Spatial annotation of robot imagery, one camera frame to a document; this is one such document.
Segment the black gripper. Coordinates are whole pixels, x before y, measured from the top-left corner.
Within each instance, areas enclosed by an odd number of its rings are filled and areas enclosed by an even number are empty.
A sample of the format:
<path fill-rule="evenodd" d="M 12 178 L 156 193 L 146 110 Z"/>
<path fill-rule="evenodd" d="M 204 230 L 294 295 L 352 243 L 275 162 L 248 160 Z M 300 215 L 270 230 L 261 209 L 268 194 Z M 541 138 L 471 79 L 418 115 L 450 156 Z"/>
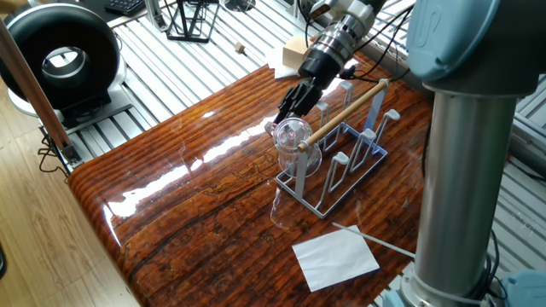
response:
<path fill-rule="evenodd" d="M 311 49 L 299 67 L 301 82 L 290 87 L 282 98 L 274 124 L 279 124 L 289 114 L 305 116 L 320 100 L 322 90 L 329 87 L 341 65 L 330 54 Z"/>

